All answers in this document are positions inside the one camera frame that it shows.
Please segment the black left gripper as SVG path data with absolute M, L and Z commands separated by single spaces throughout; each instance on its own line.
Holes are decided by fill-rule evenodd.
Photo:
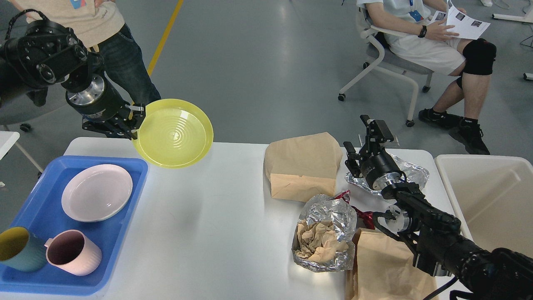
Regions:
M 145 105 L 128 104 L 105 76 L 91 74 L 88 86 L 66 91 L 66 101 L 82 115 L 82 129 L 108 138 L 138 139 L 136 130 L 145 119 Z

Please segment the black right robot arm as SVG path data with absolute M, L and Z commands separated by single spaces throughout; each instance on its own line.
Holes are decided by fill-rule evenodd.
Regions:
M 394 140 L 386 123 L 367 115 L 360 118 L 366 126 L 366 142 L 359 151 L 351 142 L 344 142 L 348 154 L 345 165 L 385 200 L 394 200 L 385 212 L 373 212 L 375 228 L 405 243 L 414 255 L 414 267 L 433 277 L 454 275 L 427 299 L 460 281 L 468 290 L 452 290 L 451 300 L 531 300 L 532 259 L 504 247 L 486 251 L 463 237 L 461 221 L 433 207 L 419 185 L 408 182 L 386 152 L 383 144 Z

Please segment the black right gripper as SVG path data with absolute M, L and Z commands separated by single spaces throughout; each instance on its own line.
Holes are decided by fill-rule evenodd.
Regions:
M 345 165 L 354 178 L 365 178 L 372 190 L 382 190 L 388 185 L 401 182 L 402 171 L 388 152 L 384 143 L 394 142 L 394 135 L 383 120 L 360 115 L 366 126 L 365 144 L 360 154 L 352 142 L 344 142 L 347 159 Z M 369 156 L 360 161 L 360 156 Z

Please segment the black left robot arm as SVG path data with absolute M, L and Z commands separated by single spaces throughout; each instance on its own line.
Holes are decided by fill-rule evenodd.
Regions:
M 137 139 L 145 105 L 128 104 L 104 74 L 101 55 L 90 53 L 71 28 L 48 19 L 28 25 L 25 36 L 11 38 L 22 12 L 12 17 L 1 42 L 1 106 L 32 94 L 35 106 L 46 102 L 54 84 L 65 88 L 65 101 L 82 115 L 84 130 L 108 138 Z

